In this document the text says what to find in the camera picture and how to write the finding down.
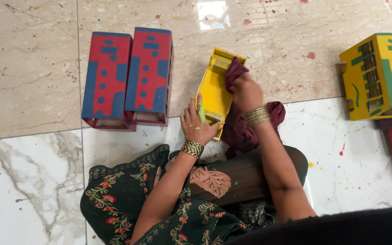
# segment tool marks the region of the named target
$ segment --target red painted box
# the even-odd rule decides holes
[[[135,131],[136,122],[124,113],[132,37],[93,32],[81,117],[92,128]]]
[[[168,124],[173,59],[171,31],[135,28],[125,99],[134,122]]]

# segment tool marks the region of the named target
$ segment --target hand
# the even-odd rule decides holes
[[[202,146],[210,142],[224,123],[217,122],[212,126],[208,124],[203,113],[202,94],[200,93],[197,96],[197,109],[195,108],[195,98],[192,97],[188,108],[184,109],[184,115],[181,116],[181,128],[186,140],[194,141]]]
[[[239,76],[231,86],[231,91],[234,93],[234,104],[243,112],[247,113],[258,107],[262,107],[263,91],[261,87],[253,81],[249,73],[243,73]]]

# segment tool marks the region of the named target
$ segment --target maroon cloth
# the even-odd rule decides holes
[[[237,57],[234,57],[234,59],[232,59],[231,66],[226,71],[226,90],[232,94],[229,89],[232,83],[239,76],[248,71],[249,70],[238,61]],[[284,105],[279,101],[274,101],[267,103],[266,107],[270,113],[272,125],[279,137],[277,127],[284,121],[285,118]],[[258,148],[259,145],[257,136],[253,132],[253,129],[247,126],[243,113],[234,104],[231,105],[231,109],[226,117],[221,139],[229,145],[229,149],[225,153],[227,159],[240,156]]]

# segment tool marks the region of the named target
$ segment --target gold bangle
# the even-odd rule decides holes
[[[247,125],[249,127],[253,127],[259,123],[269,121],[270,114],[267,111],[267,108],[265,106],[262,106],[253,109],[251,111],[248,111],[247,113],[244,114],[244,118],[246,119]]]
[[[186,142],[184,143],[184,145],[181,148],[181,151],[187,152],[188,154],[190,154],[196,158],[200,158],[200,156],[203,153],[203,146],[199,143],[194,142],[194,141],[186,140]]]

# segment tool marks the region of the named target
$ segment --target floral print dress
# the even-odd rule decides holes
[[[80,208],[102,242],[129,244],[143,203],[165,174],[168,162],[169,146],[160,145],[131,163],[90,169]],[[189,185],[187,178],[173,214],[147,231],[136,245],[220,245],[250,232],[255,224],[274,224],[274,218],[265,214],[264,204],[256,209],[244,206],[240,216],[244,214],[241,218],[245,223],[221,207],[192,196]]]

